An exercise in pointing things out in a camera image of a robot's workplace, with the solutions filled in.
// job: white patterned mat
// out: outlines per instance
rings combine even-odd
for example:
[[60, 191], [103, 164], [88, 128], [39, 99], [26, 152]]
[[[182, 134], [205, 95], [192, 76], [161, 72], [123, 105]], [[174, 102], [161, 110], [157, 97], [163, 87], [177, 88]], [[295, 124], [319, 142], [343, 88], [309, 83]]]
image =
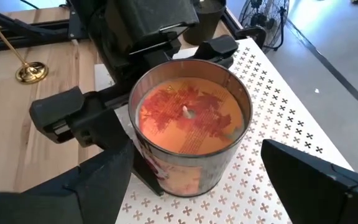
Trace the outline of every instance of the white patterned mat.
[[[254, 114], [220, 183], [199, 197], [158, 197], [132, 175], [116, 223], [291, 223], [260, 157], [263, 139], [275, 139], [352, 170], [255, 42], [246, 39], [238, 43], [230, 71], [247, 87]], [[195, 51], [181, 50], [175, 58], [189, 57]], [[96, 65], [96, 90], [113, 84], [104, 65]]]

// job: wooden table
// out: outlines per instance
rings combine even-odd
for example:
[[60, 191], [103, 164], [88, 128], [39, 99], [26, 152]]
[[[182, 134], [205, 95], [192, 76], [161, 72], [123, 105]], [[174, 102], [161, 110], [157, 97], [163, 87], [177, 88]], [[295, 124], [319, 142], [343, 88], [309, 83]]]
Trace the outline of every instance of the wooden table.
[[[62, 8], [12, 12], [8, 16], [27, 23], [68, 18]], [[221, 22], [216, 37], [228, 34]], [[192, 47], [181, 39], [182, 48]], [[10, 51], [0, 52], [0, 191], [21, 192], [40, 184], [89, 159], [96, 146], [82, 149], [75, 139], [55, 144], [40, 134], [29, 115], [30, 104], [74, 86], [82, 92], [94, 90], [94, 64], [101, 63], [94, 45], [82, 41], [19, 49], [30, 62], [50, 68], [48, 77], [33, 85], [21, 85], [14, 73], [20, 61]]]

